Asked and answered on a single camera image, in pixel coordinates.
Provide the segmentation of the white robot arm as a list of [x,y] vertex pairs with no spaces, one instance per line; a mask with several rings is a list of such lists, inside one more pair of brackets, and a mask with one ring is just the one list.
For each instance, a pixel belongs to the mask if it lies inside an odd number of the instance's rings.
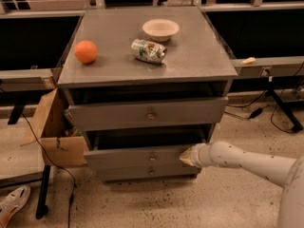
[[197,143],[180,160],[198,168],[242,168],[283,188],[277,228],[304,228],[304,157],[291,159],[245,151],[228,142]]

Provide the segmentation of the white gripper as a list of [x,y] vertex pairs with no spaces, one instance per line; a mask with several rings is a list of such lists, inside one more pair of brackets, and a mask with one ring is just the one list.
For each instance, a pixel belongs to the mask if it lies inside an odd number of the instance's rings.
[[210,164],[209,149],[210,146],[208,144],[195,144],[183,151],[179,159],[189,166],[207,167]]

